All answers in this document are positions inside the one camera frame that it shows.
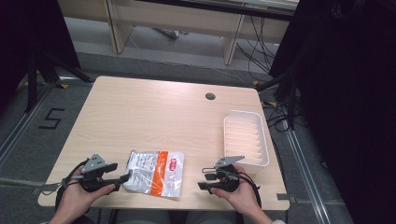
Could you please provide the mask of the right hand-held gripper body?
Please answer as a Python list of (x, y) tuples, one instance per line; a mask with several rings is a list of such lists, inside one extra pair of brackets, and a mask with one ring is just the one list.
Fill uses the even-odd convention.
[(219, 180), (217, 188), (234, 192), (239, 187), (239, 174), (234, 163), (244, 159), (244, 156), (221, 157), (215, 164), (215, 176)]

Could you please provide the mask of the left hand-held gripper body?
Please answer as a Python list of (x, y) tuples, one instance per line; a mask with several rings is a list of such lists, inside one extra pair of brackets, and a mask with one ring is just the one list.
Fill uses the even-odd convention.
[(88, 192), (97, 191), (102, 187), (103, 174), (106, 172), (108, 164), (97, 153), (94, 153), (81, 170), (81, 186)]

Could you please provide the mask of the white and orange plastic packet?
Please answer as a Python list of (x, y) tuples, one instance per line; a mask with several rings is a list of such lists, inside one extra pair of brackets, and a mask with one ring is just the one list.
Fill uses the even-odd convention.
[(184, 158), (182, 152), (133, 150), (126, 167), (129, 180), (123, 186), (152, 196), (177, 198), (181, 192)]

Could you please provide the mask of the white plastic basket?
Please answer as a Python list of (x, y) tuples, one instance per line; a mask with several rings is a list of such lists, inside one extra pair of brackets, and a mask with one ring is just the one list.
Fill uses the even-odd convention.
[(237, 163), (249, 175), (262, 171), (269, 163), (262, 116), (255, 112), (232, 110), (223, 121), (225, 157), (243, 156)]

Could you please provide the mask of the person's right hand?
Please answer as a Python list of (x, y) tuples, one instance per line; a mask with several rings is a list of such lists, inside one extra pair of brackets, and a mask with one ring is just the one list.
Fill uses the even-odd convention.
[(234, 192), (217, 188), (212, 188), (210, 191), (216, 196), (225, 199), (239, 213), (245, 207), (259, 207), (253, 188), (245, 180), (239, 182), (239, 187)]

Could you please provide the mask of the person's left hand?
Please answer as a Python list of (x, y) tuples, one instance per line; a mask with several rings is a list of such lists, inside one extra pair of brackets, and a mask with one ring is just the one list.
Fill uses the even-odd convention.
[(97, 191), (88, 192), (76, 179), (72, 179), (64, 191), (55, 215), (81, 217), (89, 210), (93, 202), (109, 194), (114, 188), (114, 185), (107, 185)]

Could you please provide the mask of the black metal stand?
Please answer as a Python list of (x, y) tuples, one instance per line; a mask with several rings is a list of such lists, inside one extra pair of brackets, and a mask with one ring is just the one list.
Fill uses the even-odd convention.
[(84, 82), (92, 82), (92, 79), (59, 57), (43, 50), (34, 51), (28, 59), (28, 100), (25, 109), (26, 113), (29, 113), (37, 102), (37, 74), (40, 74), (46, 83), (55, 84), (60, 80), (59, 75), (55, 71), (56, 65), (61, 66), (64, 70)]
[(293, 116), (295, 107), (295, 93), (297, 89), (294, 75), (295, 73), (293, 72), (293, 70), (288, 68), (283, 74), (274, 77), (270, 81), (267, 81), (266, 83), (261, 84), (255, 88), (257, 92), (260, 92), (275, 86), (275, 84), (278, 85), (274, 96), (279, 102), (284, 102), (285, 100), (288, 100), (286, 121), (288, 127), (291, 130), (294, 130)]

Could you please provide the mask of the black curtain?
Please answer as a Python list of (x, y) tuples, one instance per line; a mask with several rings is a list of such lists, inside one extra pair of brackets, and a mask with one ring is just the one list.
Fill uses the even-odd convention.
[(0, 110), (27, 77), (28, 59), (37, 50), (79, 69), (58, 0), (0, 0)]
[(354, 224), (396, 224), (396, 0), (300, 0), (271, 74), (304, 115)]

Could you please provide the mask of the light wooden desk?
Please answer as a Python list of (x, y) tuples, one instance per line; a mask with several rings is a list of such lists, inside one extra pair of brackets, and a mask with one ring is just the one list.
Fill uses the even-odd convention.
[(255, 40), (261, 35), (265, 42), (279, 44), (289, 23), (270, 19), (263, 14), (271, 9), (294, 10), (299, 0), (232, 0), (234, 6), (257, 9), (257, 16), (240, 12), (217, 12), (213, 8), (198, 9), (166, 5), (160, 1), (149, 3), (139, 0), (58, 0), (62, 13), (68, 18), (103, 21), (108, 24), (113, 52), (122, 53), (127, 39), (136, 26), (162, 28), (205, 35), (222, 39), (224, 63), (233, 60), (236, 40)]

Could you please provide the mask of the metal floor rail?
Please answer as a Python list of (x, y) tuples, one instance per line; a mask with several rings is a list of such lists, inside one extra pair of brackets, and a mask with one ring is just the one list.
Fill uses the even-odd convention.
[(37, 96), (35, 105), (30, 109), (29, 112), (23, 113), (12, 131), (7, 135), (7, 138), (0, 143), (0, 169), (7, 161), (13, 149), (19, 143), (22, 136), (27, 131), (28, 127), (37, 115), (39, 109), (42, 107), (43, 102), (54, 88), (54, 84), (47, 84), (43, 87)]
[(291, 150), (300, 170), (307, 195), (316, 214), (318, 224), (332, 224), (327, 207), (322, 201), (316, 182), (311, 175), (308, 164), (304, 157), (300, 142), (294, 130), (287, 130), (287, 137), (290, 142)]

